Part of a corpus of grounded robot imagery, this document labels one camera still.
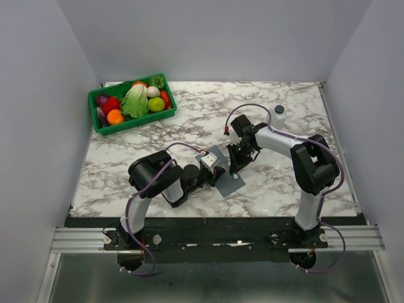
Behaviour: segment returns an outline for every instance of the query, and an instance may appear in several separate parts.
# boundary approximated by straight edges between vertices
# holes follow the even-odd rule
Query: marble tabletop
[[[178,109],[175,116],[109,136],[92,133],[71,215],[73,217],[120,217],[129,197],[128,167],[136,159],[164,149],[173,141],[201,148],[217,145],[228,156],[228,137],[223,126],[229,112],[244,103],[270,107],[282,104],[288,119],[283,130],[296,135],[323,135],[336,152],[324,105],[315,83],[280,82],[169,82]],[[259,107],[244,107],[252,123],[265,119]],[[197,164],[195,152],[173,146],[170,154],[184,166]],[[159,195],[148,217],[281,217],[294,216],[299,207],[292,161],[263,150],[257,161],[240,172],[246,185],[226,198],[205,186],[178,208]],[[325,201],[322,215],[355,216],[347,182]]]

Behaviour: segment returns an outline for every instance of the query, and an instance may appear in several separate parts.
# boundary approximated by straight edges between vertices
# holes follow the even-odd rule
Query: gray wall
[[[324,80],[371,0],[58,0],[95,74]]]
[[[1,1],[0,41],[0,302],[35,302],[98,81],[53,0]]]
[[[404,297],[404,2],[375,0],[326,83],[359,202]]]

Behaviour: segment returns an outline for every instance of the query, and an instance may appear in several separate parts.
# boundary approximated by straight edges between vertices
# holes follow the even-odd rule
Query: white bottle
[[[282,105],[274,104],[270,107],[271,113],[271,126],[273,128],[281,130],[283,125],[285,124],[286,119],[288,119],[288,115],[285,112],[285,108]],[[269,115],[266,115],[265,121],[268,123],[270,119]]]

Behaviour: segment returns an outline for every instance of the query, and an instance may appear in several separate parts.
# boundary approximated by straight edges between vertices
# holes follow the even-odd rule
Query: purple cable
[[[337,164],[338,164],[338,166],[339,166],[339,168],[340,168],[340,171],[341,171],[341,179],[340,179],[340,182],[339,182],[335,187],[333,187],[333,188],[331,188],[331,189],[325,191],[325,192],[321,195],[321,197],[320,197],[320,202],[319,202],[318,208],[317,208],[316,218],[317,218],[317,221],[319,222],[319,224],[321,224],[321,225],[323,225],[323,226],[327,226],[327,227],[329,227],[329,228],[335,230],[335,231],[338,233],[338,235],[340,235],[341,240],[342,240],[342,246],[343,246],[341,258],[340,258],[333,266],[331,266],[331,267],[329,267],[329,268],[327,268],[327,269],[325,269],[325,270],[305,270],[305,269],[303,269],[303,268],[301,268],[301,267],[298,267],[298,269],[300,269],[300,270],[302,270],[302,271],[305,271],[306,273],[327,273],[327,272],[329,272],[329,271],[331,271],[331,270],[334,270],[336,267],[338,267],[339,265],[341,265],[342,261],[344,260],[345,255],[346,255],[346,252],[347,252],[347,245],[346,245],[346,243],[345,243],[344,237],[342,236],[342,233],[341,233],[338,229],[336,229],[334,226],[322,222],[321,219],[320,219],[320,214],[321,214],[321,210],[323,209],[325,196],[326,196],[327,194],[329,194],[329,193],[332,193],[333,191],[336,191],[338,188],[340,188],[340,187],[342,186],[344,180],[345,180],[345,171],[344,171],[344,169],[343,169],[343,165],[342,165],[341,160],[340,160],[327,146],[322,145],[321,143],[318,143],[317,141],[314,141],[314,140],[311,140],[311,139],[308,139],[308,138],[301,138],[301,137],[298,137],[298,136],[294,136],[294,135],[292,135],[292,134],[284,133],[283,131],[279,131],[279,130],[277,130],[277,129],[272,128],[272,127],[271,127],[271,120],[272,120],[271,112],[270,112],[265,106],[260,105],[260,104],[247,103],[247,104],[242,104],[242,105],[240,105],[240,106],[237,106],[235,109],[233,109],[233,110],[230,112],[229,116],[227,117],[226,123],[225,123],[225,127],[227,127],[227,124],[229,123],[230,116],[231,116],[237,109],[240,109],[241,107],[244,107],[244,106],[257,106],[257,107],[261,107],[262,109],[264,109],[264,110],[268,113],[268,115],[269,115],[268,128],[269,128],[269,130],[272,131],[273,133],[279,134],[279,135],[281,135],[281,136],[284,136],[284,137],[287,137],[287,138],[290,138],[290,139],[294,139],[294,140],[297,140],[297,141],[312,143],[312,144],[314,144],[314,145],[316,145],[316,146],[318,146],[318,147],[324,149],[324,150],[325,150],[327,153],[329,153],[329,154],[333,157],[333,159],[337,162]]]
[[[128,200],[128,203],[126,203],[126,208],[125,208],[125,225],[126,225],[126,229],[128,231],[128,234],[131,236],[131,238],[141,247],[143,248],[151,257],[151,260],[153,261],[153,268],[145,273],[135,273],[133,271],[129,271],[127,269],[125,269],[124,267],[121,267],[121,270],[125,271],[126,273],[129,273],[131,275],[135,275],[135,276],[147,276],[150,275],[151,273],[153,273],[154,269],[156,268],[156,258],[154,257],[154,255],[152,254],[152,252],[145,246],[143,245],[143,243],[141,243],[131,232],[131,227],[129,224],[129,208],[131,206],[131,203],[133,201],[133,198],[136,196],[139,196],[140,194],[143,194],[145,191],[147,191],[150,186],[153,185],[154,182],[157,181],[157,179],[163,174],[163,172],[169,168],[169,166],[171,165],[171,163],[177,163],[175,159],[171,159],[169,160],[164,166],[163,168],[157,173],[157,175],[150,181],[149,184],[147,184],[142,190],[138,191],[137,193],[134,193]]]
[[[165,151],[169,150],[170,147],[171,147],[171,146],[174,146],[174,145],[184,145],[184,146],[189,147],[190,149],[192,149],[192,150],[194,150],[194,151],[196,151],[196,152],[198,152],[198,153],[204,151],[204,150],[198,149],[198,148],[196,148],[195,146],[189,145],[189,144],[184,143],[184,142],[174,142],[174,143],[171,143],[169,146],[167,146],[167,147],[165,148]]]

